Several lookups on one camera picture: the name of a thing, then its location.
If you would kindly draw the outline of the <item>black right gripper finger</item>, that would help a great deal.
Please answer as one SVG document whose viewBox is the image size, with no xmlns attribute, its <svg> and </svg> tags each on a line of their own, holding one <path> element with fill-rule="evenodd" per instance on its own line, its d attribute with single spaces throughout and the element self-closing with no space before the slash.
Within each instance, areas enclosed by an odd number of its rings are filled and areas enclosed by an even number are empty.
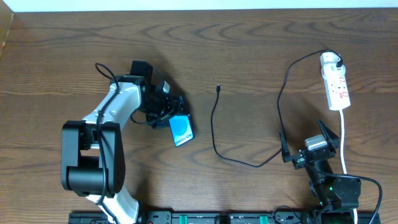
<svg viewBox="0 0 398 224">
<path fill-rule="evenodd" d="M 322 133 L 322 136 L 325 138 L 326 143 L 333 149 L 336 149 L 340 145 L 340 139 L 339 137 L 331 130 L 329 129 L 323 122 L 322 120 L 318 119 L 317 120 L 320 131 Z"/>
<path fill-rule="evenodd" d="M 282 160 L 284 163 L 290 162 L 291 155 L 290 155 L 290 150 L 286 141 L 286 138 L 283 134 L 283 132 L 279 133 L 280 135 L 280 141 L 281 141 L 281 155 L 282 155 Z"/>
</svg>

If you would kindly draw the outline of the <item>blue Galaxy smartphone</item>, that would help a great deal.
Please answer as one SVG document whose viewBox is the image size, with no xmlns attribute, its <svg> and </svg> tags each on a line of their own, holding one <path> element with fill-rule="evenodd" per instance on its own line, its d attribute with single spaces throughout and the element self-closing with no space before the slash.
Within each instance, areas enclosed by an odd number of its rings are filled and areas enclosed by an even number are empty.
<svg viewBox="0 0 398 224">
<path fill-rule="evenodd" d="M 176 147 L 195 138 L 189 115 L 176 115 L 169 119 L 169 124 Z"/>
</svg>

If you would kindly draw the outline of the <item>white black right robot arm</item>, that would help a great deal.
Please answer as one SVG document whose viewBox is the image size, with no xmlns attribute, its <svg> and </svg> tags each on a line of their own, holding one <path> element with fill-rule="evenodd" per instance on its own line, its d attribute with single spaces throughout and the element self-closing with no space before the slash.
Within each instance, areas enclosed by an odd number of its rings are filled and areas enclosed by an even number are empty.
<svg viewBox="0 0 398 224">
<path fill-rule="evenodd" d="M 321 134 L 305 140 L 305 149 L 292 155 L 287 140 L 280 132 L 282 160 L 291 162 L 295 169 L 305 169 L 310 190 L 320 206 L 303 216 L 304 223 L 354 223 L 354 210 L 359 207 L 361 179 L 333 173 L 328 162 L 336 155 L 339 137 L 321 120 Z"/>
</svg>

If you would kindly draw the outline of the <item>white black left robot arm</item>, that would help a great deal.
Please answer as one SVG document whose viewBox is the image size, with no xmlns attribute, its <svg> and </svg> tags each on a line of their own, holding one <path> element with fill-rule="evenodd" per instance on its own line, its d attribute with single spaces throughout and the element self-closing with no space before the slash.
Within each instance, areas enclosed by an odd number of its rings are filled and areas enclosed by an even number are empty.
<svg viewBox="0 0 398 224">
<path fill-rule="evenodd" d="M 133 61 L 126 75 L 106 74 L 109 92 L 102 102 L 81 120 L 62 127 L 61 183 L 65 190 L 87 198 L 99 213 L 71 213 L 69 223 L 149 223 L 124 185 L 126 163 L 122 130 L 135 112 L 144 113 L 144 125 L 170 128 L 174 145 L 194 139 L 190 112 L 183 96 L 173 95 L 146 61 Z"/>
</svg>

